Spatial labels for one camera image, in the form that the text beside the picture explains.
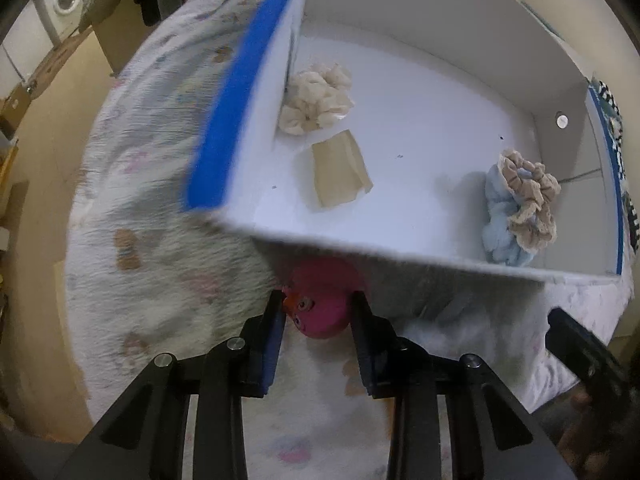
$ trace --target orange beak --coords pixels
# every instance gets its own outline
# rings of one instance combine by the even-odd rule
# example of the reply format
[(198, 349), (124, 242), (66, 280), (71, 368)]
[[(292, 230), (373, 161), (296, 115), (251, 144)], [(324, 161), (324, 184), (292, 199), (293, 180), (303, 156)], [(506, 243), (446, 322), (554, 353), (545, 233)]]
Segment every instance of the orange beak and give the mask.
[(284, 311), (293, 316), (298, 308), (298, 303), (300, 302), (300, 295), (296, 292), (290, 292), (289, 295), (282, 302), (282, 306), (284, 307)]

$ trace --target open box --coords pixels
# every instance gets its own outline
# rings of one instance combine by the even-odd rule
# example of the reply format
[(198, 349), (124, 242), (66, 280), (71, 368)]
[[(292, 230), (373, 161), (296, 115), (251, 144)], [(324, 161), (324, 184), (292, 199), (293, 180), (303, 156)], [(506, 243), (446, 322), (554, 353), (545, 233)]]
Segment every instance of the open box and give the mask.
[[(333, 128), (289, 136), (277, 127), (286, 81), (313, 62), (350, 70), (356, 105)], [(537, 280), (615, 279), (617, 160), (588, 83), (515, 0), (264, 0), (187, 203), (268, 239)], [(347, 128), (374, 187), (322, 209), (310, 146)], [(481, 241), (485, 175), (506, 148), (562, 185), (558, 239), (529, 267), (489, 263)]]

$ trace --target bed sheet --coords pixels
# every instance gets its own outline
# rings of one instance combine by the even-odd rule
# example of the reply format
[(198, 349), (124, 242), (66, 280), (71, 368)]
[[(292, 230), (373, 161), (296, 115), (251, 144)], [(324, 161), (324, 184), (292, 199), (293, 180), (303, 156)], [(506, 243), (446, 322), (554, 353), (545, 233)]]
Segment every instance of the bed sheet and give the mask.
[[(224, 232), (181, 200), (201, 125), (260, 1), (189, 0), (120, 73), (90, 133), (65, 274), (94, 420), (154, 355), (203, 354), (237, 335), (277, 285), (273, 247)], [(607, 341), (633, 289), (628, 247), (610, 285), (359, 263), (376, 314), (434, 354), (481, 355), (529, 410), (575, 381), (544, 349), (548, 311), (562, 306)], [(385, 477), (390, 407), (365, 395), (348, 331), (316, 341), (287, 324), (270, 394), (243, 410), (251, 478)]]

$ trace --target light blue scrunchie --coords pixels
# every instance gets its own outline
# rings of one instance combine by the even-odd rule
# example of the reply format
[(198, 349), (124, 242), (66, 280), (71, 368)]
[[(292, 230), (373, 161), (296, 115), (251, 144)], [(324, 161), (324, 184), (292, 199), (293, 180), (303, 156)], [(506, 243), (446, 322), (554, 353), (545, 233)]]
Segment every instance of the light blue scrunchie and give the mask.
[[(522, 168), (518, 170), (518, 175), (521, 178), (531, 178), (531, 173)], [(508, 229), (508, 218), (518, 212), (521, 204), (510, 193), (497, 164), (494, 164), (487, 173), (484, 194), (490, 217), (489, 223), (482, 229), (484, 250), (491, 255), (491, 259), (496, 264), (512, 267), (529, 264), (535, 254), (520, 247), (515, 235)]]

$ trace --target pink toy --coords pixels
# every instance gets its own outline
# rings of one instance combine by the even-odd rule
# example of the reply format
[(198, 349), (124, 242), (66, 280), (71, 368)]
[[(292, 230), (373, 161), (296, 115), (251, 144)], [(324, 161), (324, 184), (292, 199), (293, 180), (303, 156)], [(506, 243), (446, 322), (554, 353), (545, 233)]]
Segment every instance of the pink toy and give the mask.
[(365, 290), (358, 271), (340, 258), (306, 260), (291, 273), (284, 310), (300, 332), (324, 339), (337, 335), (349, 324), (349, 297)]

